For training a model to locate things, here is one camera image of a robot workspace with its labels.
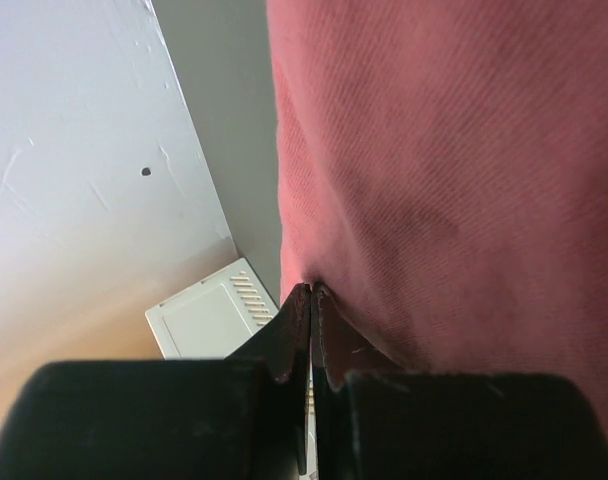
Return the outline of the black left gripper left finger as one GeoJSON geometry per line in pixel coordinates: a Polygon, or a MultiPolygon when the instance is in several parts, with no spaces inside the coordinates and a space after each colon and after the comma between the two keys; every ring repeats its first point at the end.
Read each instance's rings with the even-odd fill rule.
{"type": "Polygon", "coordinates": [[[307,471],[311,289],[222,359],[62,361],[0,430],[0,479],[297,479],[307,471]]]}

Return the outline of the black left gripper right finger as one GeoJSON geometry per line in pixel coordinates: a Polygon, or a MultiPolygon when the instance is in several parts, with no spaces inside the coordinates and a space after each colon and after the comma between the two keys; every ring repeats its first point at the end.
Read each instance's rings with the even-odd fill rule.
{"type": "Polygon", "coordinates": [[[311,295],[322,479],[608,479],[608,442],[570,381],[406,371],[311,295]]]}

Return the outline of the pink t shirt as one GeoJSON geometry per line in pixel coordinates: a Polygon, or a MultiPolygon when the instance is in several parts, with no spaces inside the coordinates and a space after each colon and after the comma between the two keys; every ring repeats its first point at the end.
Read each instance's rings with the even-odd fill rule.
{"type": "Polygon", "coordinates": [[[271,1],[281,286],[608,395],[608,1],[271,1]]]}

